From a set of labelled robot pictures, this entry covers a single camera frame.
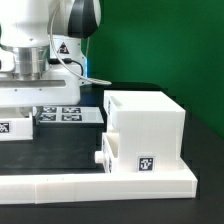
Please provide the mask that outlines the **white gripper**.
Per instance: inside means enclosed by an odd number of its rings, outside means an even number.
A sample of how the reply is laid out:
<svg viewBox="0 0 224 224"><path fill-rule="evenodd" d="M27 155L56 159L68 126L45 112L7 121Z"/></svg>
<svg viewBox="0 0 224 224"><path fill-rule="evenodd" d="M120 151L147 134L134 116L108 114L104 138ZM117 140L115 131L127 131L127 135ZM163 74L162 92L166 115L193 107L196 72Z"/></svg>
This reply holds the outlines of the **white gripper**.
<svg viewBox="0 0 224 224"><path fill-rule="evenodd" d="M79 101L79 79L60 66L53 66L40 80L0 81L0 108L70 105Z"/></svg>

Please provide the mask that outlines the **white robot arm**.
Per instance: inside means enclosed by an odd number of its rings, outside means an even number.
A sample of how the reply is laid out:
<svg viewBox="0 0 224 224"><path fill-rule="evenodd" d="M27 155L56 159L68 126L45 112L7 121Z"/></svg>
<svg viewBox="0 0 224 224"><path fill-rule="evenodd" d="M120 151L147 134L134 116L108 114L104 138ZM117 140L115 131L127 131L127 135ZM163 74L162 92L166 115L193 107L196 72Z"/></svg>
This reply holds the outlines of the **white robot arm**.
<svg viewBox="0 0 224 224"><path fill-rule="evenodd" d="M0 0L0 108L78 103L82 70L63 61L63 41L100 20L99 0Z"/></svg>

